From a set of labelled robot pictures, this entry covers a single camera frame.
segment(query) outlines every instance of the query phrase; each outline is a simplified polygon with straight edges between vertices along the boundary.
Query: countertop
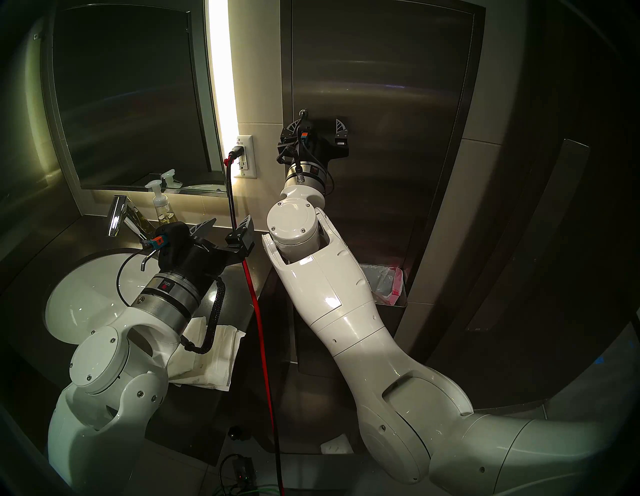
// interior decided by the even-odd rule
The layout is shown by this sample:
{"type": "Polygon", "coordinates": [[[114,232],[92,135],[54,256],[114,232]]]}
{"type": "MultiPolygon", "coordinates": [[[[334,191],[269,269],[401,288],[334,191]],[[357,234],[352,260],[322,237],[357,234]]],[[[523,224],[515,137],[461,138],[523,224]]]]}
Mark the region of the countertop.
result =
{"type": "MultiPolygon", "coordinates": [[[[214,227],[207,238],[213,243],[225,244],[224,237],[228,232],[227,228],[214,227]]],[[[33,258],[0,298],[0,308],[9,322],[4,331],[9,334],[7,341],[20,356],[61,390],[70,383],[68,364],[76,345],[59,341],[47,331],[45,305],[55,285],[86,259],[94,258],[99,252],[129,251],[140,247],[137,237],[127,227],[120,229],[117,237],[108,237],[105,233],[105,217],[79,218],[33,258]]],[[[271,263],[262,249],[261,234],[255,233],[255,247],[247,258],[258,295],[271,270],[271,263]]],[[[253,306],[242,265],[227,267],[221,277],[227,291],[219,324],[231,324],[246,330],[253,315],[253,306]]],[[[211,305],[205,297],[195,315],[208,316],[211,305]]],[[[175,441],[177,434],[174,432],[175,425],[201,423],[199,421],[202,421],[203,415],[210,419],[220,394],[217,390],[170,385],[163,405],[150,421],[147,438],[181,451],[171,441],[175,441]]]]}

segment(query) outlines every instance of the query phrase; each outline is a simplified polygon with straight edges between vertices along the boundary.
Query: wall outlet cover plate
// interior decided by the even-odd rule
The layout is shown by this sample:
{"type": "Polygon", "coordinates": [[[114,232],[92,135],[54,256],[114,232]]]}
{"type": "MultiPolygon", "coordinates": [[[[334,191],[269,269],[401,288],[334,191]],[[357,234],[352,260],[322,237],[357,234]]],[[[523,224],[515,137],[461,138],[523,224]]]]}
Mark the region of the wall outlet cover plate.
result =
{"type": "Polygon", "coordinates": [[[255,169],[255,156],[253,154],[253,136],[251,134],[241,134],[236,139],[236,145],[244,147],[244,154],[240,156],[239,170],[234,177],[242,179],[257,179],[257,170],[255,169]]]}

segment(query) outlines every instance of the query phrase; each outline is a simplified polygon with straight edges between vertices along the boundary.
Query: floor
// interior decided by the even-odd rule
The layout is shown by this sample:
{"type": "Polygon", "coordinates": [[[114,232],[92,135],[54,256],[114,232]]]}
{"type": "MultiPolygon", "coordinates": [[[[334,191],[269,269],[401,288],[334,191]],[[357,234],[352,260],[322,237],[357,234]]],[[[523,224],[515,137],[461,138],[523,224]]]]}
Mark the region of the floor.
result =
{"type": "MultiPolygon", "coordinates": [[[[560,393],[535,410],[514,416],[552,420],[604,420],[620,422],[637,399],[640,383],[640,342],[628,325],[591,366],[560,393]]],[[[228,437],[220,459],[238,452],[252,457],[258,484],[275,484],[273,455],[253,439],[228,437]]],[[[287,494],[303,495],[422,495],[444,491],[428,480],[404,486],[392,480],[368,454],[284,454],[282,474],[287,494]]],[[[230,463],[223,475],[233,483],[230,463]]],[[[218,468],[145,441],[125,495],[211,496],[218,489],[218,468]]]]}

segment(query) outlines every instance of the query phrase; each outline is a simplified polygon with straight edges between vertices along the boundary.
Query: vertical light strip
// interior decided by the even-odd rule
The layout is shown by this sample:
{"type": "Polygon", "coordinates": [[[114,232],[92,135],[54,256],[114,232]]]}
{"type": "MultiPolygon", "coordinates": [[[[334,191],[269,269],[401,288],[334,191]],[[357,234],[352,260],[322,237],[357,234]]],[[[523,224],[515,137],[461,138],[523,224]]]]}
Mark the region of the vertical light strip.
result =
{"type": "Polygon", "coordinates": [[[238,117],[236,92],[231,65],[231,41],[229,38],[229,10],[227,0],[209,0],[209,47],[211,71],[216,99],[216,110],[221,133],[223,157],[236,145],[238,117]]]}

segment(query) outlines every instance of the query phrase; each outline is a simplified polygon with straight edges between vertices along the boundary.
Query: chrome faucet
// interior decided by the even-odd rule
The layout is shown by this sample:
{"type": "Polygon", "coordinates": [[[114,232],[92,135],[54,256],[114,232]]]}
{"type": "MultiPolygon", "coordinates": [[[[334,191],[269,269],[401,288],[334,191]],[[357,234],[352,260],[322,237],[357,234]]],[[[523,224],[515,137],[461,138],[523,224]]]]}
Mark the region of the chrome faucet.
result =
{"type": "Polygon", "coordinates": [[[122,222],[138,236],[140,241],[147,241],[155,236],[153,227],[127,195],[114,195],[109,209],[109,232],[107,235],[115,237],[120,230],[122,222]]]}

